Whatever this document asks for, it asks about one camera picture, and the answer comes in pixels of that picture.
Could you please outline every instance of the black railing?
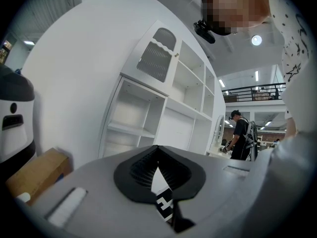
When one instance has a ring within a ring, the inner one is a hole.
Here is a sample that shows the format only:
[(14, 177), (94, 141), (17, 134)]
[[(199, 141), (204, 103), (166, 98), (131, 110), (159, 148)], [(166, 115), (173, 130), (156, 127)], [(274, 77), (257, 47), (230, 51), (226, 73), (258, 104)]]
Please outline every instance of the black railing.
[(256, 85), (223, 90), (225, 102), (281, 100), (286, 83)]

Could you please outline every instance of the backpack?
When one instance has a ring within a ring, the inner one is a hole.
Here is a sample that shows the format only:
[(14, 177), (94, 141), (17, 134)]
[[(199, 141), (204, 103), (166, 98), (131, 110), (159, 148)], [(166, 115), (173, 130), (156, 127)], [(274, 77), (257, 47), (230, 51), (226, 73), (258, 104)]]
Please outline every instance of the backpack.
[(247, 119), (245, 118), (240, 118), (242, 120), (244, 120), (247, 124), (248, 124), (248, 129), (247, 129), (247, 133), (245, 135), (243, 135), (246, 139), (246, 144), (245, 144), (245, 149), (249, 149), (249, 148), (253, 148), (250, 151), (250, 154), (248, 157), (251, 158), (251, 161), (254, 161), (256, 159), (256, 157), (258, 156), (258, 148), (254, 147), (257, 145), (257, 127), (254, 121), (249, 122)]

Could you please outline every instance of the black cap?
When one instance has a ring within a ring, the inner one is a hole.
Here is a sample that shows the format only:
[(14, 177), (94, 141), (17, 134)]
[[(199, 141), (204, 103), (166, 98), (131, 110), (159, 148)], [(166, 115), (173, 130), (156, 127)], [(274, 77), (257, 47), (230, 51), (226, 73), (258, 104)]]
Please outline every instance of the black cap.
[(238, 115), (240, 116), (241, 113), (239, 112), (239, 110), (234, 110), (231, 112), (231, 117), (229, 117), (229, 120), (232, 120), (232, 118), (235, 116), (235, 115)]

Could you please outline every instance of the round ceiling light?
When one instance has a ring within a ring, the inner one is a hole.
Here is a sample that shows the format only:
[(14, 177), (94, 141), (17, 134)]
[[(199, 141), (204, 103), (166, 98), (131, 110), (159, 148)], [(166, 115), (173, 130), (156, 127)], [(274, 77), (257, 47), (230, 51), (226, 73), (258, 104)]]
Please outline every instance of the round ceiling light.
[(253, 44), (254, 46), (258, 46), (258, 45), (261, 44), (262, 38), (261, 38), (260, 35), (255, 35), (255, 36), (252, 37), (252, 40), (251, 40), (251, 41), (252, 41), (252, 44)]

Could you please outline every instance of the white cabinet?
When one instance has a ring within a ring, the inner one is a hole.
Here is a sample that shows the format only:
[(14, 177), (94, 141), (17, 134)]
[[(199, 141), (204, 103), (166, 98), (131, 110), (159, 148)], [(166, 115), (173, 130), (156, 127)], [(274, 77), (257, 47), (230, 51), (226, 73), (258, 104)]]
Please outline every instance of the white cabinet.
[(206, 153), (215, 77), (184, 41), (157, 21), (121, 74), (109, 104), (99, 157), (154, 144)]
[(172, 86), (182, 40), (156, 21), (127, 59), (121, 74), (164, 95)]
[(153, 145), (166, 97), (122, 78), (111, 100), (99, 157)]

